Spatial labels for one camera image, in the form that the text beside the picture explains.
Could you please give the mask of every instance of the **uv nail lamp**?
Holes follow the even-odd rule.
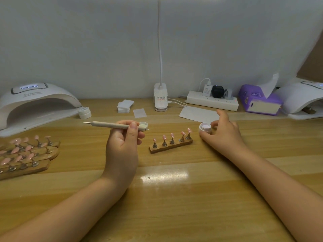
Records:
[[[68,91],[48,83],[14,87],[0,98],[0,137],[78,113],[81,103]]]
[[[323,83],[302,81],[275,91],[284,102],[282,110],[288,117],[306,120],[323,117]]]

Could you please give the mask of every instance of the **fingernail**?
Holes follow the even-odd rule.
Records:
[[[130,128],[131,129],[137,129],[137,124],[135,122],[130,123]]]

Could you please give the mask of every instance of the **black charger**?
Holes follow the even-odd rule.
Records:
[[[211,93],[214,98],[222,98],[224,95],[224,88],[223,86],[213,86]]]

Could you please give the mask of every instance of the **wooden nail display base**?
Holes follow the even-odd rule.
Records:
[[[170,144],[169,141],[167,142],[167,146],[163,146],[163,142],[156,142],[157,144],[157,148],[153,148],[152,146],[154,144],[151,144],[149,145],[149,150],[150,150],[150,153],[154,154],[154,153],[157,153],[157,152],[160,152],[160,151],[165,151],[165,150],[168,150],[168,149],[172,149],[172,148],[177,148],[177,147],[180,147],[180,146],[184,146],[184,145],[188,145],[188,144],[191,144],[193,142],[193,139],[186,139],[184,137],[184,142],[181,142],[179,141],[178,139],[174,139],[174,144]]]
[[[38,142],[36,140],[30,140],[29,143],[33,146],[37,146]],[[8,144],[7,146],[0,146],[0,151],[6,151],[5,153],[0,154],[0,180],[7,179],[7,178],[13,178],[17,176],[37,173],[41,171],[45,171],[49,168],[50,161],[54,158],[56,158],[59,154],[59,145],[60,141],[52,141],[51,146],[43,146],[43,147],[33,147],[29,151],[18,151],[17,153],[11,154],[11,151],[15,148],[14,144]],[[21,143],[21,146],[26,147],[28,143]],[[32,159],[28,159],[27,156],[31,153],[35,154],[35,156]],[[22,160],[19,162],[14,162],[14,159],[16,159],[19,155],[24,156]],[[9,164],[1,164],[1,162],[5,158],[11,158],[11,161]]]

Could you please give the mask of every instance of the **white cable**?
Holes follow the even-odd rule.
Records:
[[[186,103],[183,103],[183,102],[181,102],[181,101],[179,101],[179,100],[176,100],[176,99],[173,99],[173,98],[168,98],[168,99],[171,99],[171,100],[177,101],[177,102],[174,102],[174,101],[168,101],[168,103],[169,103],[169,104],[170,104],[170,103],[176,103],[176,104],[178,104],[178,105],[180,105],[180,106],[183,106],[183,108],[187,107],[187,104],[186,104]]]
[[[161,57],[159,24],[160,24],[160,0],[157,0],[157,41],[158,41],[159,64],[160,64],[159,86],[161,87],[161,79],[163,78],[163,60],[162,60],[162,57]]]
[[[202,81],[204,81],[204,80],[206,80],[206,79],[208,79],[208,80],[209,80],[209,82],[211,81],[211,80],[210,80],[210,78],[204,78],[203,80],[201,80],[201,82],[200,82],[200,86],[199,86],[199,90],[197,90],[198,92],[200,91]]]

